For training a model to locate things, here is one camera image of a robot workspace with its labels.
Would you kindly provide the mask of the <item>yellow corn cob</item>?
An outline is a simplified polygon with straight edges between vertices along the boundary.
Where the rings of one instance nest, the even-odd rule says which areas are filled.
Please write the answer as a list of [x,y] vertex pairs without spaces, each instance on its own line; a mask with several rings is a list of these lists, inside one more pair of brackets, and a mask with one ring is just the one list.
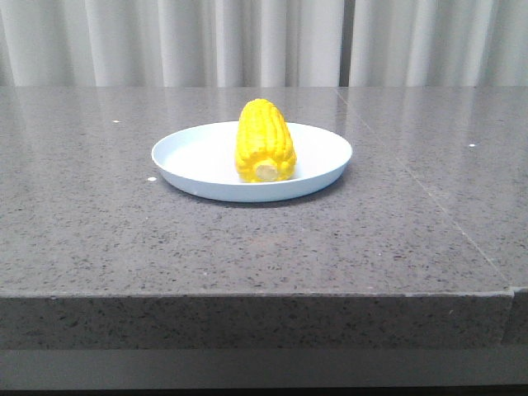
[[234,151],[240,179],[282,182],[293,176],[296,162],[293,139],[281,111],[267,99],[248,102],[238,119]]

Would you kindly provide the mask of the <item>light blue round plate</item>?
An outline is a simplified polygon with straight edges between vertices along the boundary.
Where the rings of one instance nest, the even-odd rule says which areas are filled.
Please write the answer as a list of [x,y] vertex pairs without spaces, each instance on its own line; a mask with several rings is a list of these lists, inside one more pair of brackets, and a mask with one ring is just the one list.
[[242,203],[289,200],[334,183],[352,156],[343,137],[311,125],[289,123],[297,163],[286,181],[247,183],[234,165],[237,121],[198,125],[159,140],[151,156],[163,178],[176,188],[213,200]]

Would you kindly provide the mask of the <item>white pleated curtain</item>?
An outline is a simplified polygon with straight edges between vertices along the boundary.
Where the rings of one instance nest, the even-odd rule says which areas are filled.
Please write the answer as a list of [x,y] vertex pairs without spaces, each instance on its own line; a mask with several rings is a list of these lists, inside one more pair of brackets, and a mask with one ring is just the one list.
[[4,1],[4,86],[524,86],[524,1]]

